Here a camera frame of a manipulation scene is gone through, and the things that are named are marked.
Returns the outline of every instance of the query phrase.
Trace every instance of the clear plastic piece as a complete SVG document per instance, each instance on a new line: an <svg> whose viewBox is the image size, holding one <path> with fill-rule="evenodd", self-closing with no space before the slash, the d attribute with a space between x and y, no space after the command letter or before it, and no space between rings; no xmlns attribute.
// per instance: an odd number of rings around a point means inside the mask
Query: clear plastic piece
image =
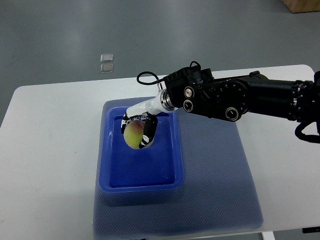
<svg viewBox="0 0 320 240"><path fill-rule="evenodd" d="M113 63L105 63L101 64L101 71L100 73L112 73L114 71L114 64Z"/></svg>
<svg viewBox="0 0 320 240"><path fill-rule="evenodd" d="M113 53L104 53L101 55L100 62L105 63L105 62L112 62L114 59Z"/></svg>

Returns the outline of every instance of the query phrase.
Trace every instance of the cardboard box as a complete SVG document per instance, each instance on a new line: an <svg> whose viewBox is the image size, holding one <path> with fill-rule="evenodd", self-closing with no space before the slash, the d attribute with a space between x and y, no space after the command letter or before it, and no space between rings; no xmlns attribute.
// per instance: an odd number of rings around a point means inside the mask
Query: cardboard box
<svg viewBox="0 0 320 240"><path fill-rule="evenodd" d="M293 13L307 13L320 11L320 0L282 0Z"/></svg>

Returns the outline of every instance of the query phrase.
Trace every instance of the blue mat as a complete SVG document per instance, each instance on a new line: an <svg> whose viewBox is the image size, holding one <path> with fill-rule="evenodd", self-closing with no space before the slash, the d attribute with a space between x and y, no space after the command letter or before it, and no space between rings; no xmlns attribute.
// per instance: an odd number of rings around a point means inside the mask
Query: blue mat
<svg viewBox="0 0 320 240"><path fill-rule="evenodd" d="M94 199L96 240L257 229L263 217L234 122L177 111L184 181L171 190L106 193L99 187L106 113L147 98L105 103Z"/></svg>

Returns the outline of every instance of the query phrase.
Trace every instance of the white robotic hand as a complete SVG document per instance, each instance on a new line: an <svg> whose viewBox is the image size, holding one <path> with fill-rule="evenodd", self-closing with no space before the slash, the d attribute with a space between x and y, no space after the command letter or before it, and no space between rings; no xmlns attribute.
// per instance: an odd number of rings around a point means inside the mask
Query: white robotic hand
<svg viewBox="0 0 320 240"><path fill-rule="evenodd" d="M159 86L159 92L155 98L140 102L136 105L129 107L121 121L121 133L125 132L126 126L133 120L145 121L143 129L143 137L139 148L143 149L155 137L156 129L158 125L157 114L160 113L172 113L177 110L176 107L171 105L169 96L166 89L161 89Z"/></svg>

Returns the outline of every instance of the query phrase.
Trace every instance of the peach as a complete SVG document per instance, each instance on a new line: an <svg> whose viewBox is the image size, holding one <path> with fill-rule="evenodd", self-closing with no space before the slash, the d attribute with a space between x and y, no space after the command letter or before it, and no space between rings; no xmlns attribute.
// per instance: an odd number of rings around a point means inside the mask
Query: peach
<svg viewBox="0 0 320 240"><path fill-rule="evenodd" d="M132 149L139 149L139 144L141 143L142 137L144 135L144 121L134 120L129 122L129 124L125 127L123 137L125 143ZM148 148L154 141L152 140L147 146L144 148Z"/></svg>

